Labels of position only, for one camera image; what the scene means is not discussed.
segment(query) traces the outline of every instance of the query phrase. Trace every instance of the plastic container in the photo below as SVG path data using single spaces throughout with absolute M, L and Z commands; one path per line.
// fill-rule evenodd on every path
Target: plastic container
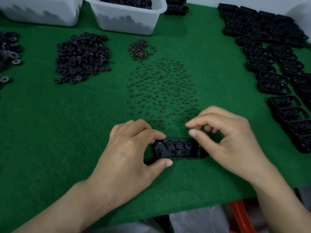
M 103 30 L 151 35 L 159 15 L 167 9 L 165 0 L 152 0 L 151 10 L 86 0 L 91 4 L 98 26 Z
M 1 0 L 7 18 L 28 23 L 75 26 L 83 0 Z

